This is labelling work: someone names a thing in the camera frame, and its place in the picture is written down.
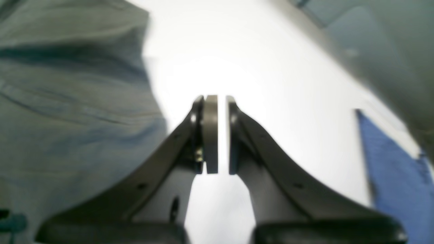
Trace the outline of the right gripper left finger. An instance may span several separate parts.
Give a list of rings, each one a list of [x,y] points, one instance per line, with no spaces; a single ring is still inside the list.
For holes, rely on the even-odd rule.
[[[192,183],[218,173],[218,97],[195,99],[182,123],[133,173],[98,196],[46,220],[42,244],[189,244]]]

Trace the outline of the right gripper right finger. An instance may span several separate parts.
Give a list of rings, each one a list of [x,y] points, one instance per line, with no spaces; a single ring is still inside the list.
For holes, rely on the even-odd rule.
[[[405,244],[392,217],[332,190],[290,158],[272,136],[226,97],[229,174],[251,198],[250,244]]]

